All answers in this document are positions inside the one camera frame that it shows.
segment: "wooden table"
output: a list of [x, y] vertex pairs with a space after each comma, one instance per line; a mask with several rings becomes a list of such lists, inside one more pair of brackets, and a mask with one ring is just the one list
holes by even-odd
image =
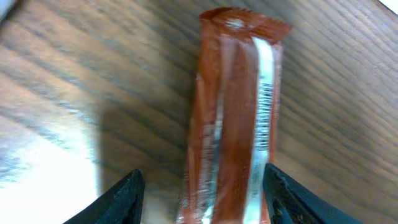
[[131, 169], [173, 223], [199, 13], [242, 6], [285, 40], [276, 165], [365, 223], [398, 222], [397, 16], [376, 0], [38, 0], [1, 27], [0, 223], [61, 223]]

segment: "packaged food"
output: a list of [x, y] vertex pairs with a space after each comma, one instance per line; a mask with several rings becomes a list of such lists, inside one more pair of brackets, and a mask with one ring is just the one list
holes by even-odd
[[270, 223], [262, 192], [275, 152], [281, 40], [291, 26], [222, 7], [201, 16], [201, 54], [179, 224]]

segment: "red wrapper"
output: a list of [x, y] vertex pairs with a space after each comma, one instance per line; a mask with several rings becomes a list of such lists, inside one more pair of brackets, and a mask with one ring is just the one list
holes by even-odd
[[291, 26], [232, 7], [204, 12], [177, 223], [270, 223], [262, 192], [275, 153], [281, 40]]

